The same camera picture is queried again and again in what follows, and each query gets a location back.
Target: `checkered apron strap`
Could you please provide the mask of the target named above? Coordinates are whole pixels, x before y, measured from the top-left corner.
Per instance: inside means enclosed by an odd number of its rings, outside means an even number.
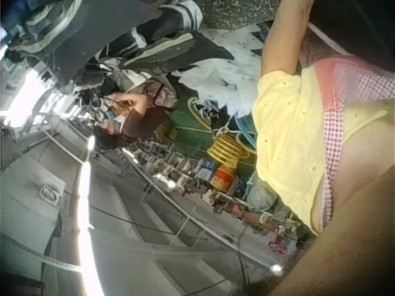
[[[325,174],[321,202],[320,231],[333,216],[333,181],[339,166],[344,134],[345,105],[395,98],[395,74],[377,69],[355,57],[338,59],[333,68],[333,93],[339,99],[336,108],[324,112],[324,141],[326,148]]]

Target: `white fabric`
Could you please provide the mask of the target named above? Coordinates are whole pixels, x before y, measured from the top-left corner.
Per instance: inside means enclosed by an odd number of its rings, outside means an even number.
[[[201,29],[202,34],[227,49],[235,59],[203,60],[195,63],[198,67],[183,73],[173,72],[173,75],[180,77],[180,83],[196,90],[200,99],[216,101],[219,108],[226,105],[229,115],[250,114],[258,97],[260,58],[244,45],[248,34],[258,30],[256,26],[235,31]]]

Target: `checkered apron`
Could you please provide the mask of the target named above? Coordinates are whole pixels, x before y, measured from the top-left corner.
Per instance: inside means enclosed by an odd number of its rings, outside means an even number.
[[[356,57],[331,57],[314,63],[324,108],[325,174],[320,209],[322,231],[333,216],[333,181],[344,133],[344,106],[395,98],[395,73]]]

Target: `granular gray surface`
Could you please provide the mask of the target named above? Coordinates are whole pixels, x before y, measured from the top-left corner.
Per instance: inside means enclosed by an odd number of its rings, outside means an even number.
[[[194,0],[207,28],[235,30],[273,20],[279,0]]]

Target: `person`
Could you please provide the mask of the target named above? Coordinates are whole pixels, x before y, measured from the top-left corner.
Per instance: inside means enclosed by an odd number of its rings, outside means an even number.
[[[150,138],[162,125],[166,131],[172,127],[171,119],[162,107],[152,106],[147,94],[115,92],[109,96],[115,104],[131,102],[131,105],[115,120],[104,120],[94,127],[99,146],[106,149],[125,147],[137,138]]]
[[[252,111],[259,177],[318,235],[271,295],[372,295],[395,268],[395,75],[351,55],[306,59],[313,4],[281,1]],[[297,76],[301,56],[313,64]]]

